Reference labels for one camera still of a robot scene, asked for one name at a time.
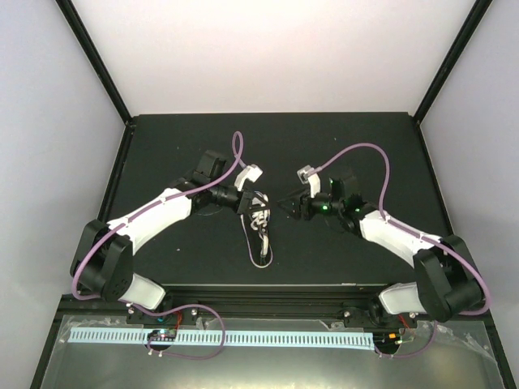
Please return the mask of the white shoelace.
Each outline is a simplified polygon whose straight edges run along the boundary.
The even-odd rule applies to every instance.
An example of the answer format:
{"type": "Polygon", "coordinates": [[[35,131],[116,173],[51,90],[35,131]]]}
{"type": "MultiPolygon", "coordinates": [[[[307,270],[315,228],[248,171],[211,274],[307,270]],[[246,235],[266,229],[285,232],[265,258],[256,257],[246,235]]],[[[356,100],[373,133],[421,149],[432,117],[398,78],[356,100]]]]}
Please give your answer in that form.
{"type": "Polygon", "coordinates": [[[260,236],[268,234],[268,222],[271,212],[267,209],[268,196],[256,191],[257,196],[252,199],[252,212],[250,214],[251,228],[260,236]]]}

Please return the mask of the black sneaker white sole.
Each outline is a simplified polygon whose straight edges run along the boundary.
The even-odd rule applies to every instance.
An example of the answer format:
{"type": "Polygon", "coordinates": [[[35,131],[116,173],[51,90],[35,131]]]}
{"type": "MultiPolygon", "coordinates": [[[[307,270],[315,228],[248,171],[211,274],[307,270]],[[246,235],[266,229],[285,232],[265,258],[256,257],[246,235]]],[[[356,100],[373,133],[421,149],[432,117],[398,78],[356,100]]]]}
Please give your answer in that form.
{"type": "Polygon", "coordinates": [[[247,243],[249,259],[252,265],[259,269],[269,267],[273,261],[273,251],[269,231],[266,236],[260,236],[257,231],[251,228],[250,215],[241,215],[240,221],[247,243]]]}

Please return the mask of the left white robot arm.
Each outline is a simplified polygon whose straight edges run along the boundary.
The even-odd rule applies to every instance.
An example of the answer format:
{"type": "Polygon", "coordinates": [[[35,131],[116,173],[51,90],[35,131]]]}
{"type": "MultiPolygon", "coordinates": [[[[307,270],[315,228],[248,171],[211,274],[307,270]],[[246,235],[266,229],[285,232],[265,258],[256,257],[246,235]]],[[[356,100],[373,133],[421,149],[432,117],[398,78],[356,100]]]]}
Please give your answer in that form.
{"type": "Polygon", "coordinates": [[[227,207],[239,216],[250,261],[259,269],[268,267],[273,260],[268,196],[250,188],[263,172],[257,165],[236,160],[234,164],[242,170],[234,184],[225,185],[223,180],[230,174],[225,163],[221,155],[207,151],[195,169],[155,199],[107,223],[89,222],[71,264],[74,297],[141,306],[155,323],[168,322],[174,304],[165,298],[160,284],[135,273],[135,254],[163,230],[210,204],[227,207]]]}

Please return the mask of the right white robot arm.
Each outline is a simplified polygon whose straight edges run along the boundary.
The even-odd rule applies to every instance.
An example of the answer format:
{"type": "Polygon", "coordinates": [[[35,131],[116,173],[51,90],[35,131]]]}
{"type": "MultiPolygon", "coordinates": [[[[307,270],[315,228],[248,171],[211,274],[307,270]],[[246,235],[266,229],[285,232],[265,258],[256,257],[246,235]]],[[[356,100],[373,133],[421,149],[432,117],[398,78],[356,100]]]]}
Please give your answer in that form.
{"type": "Polygon", "coordinates": [[[383,247],[414,270],[411,283],[395,283],[378,294],[368,307],[370,320],[386,327],[399,314],[426,314],[445,323],[458,314],[475,312],[486,301],[482,284],[474,275],[470,252],[456,235],[439,237],[401,223],[362,198],[353,175],[332,177],[329,189],[318,179],[278,201],[295,220],[334,216],[348,233],[383,247]]]}

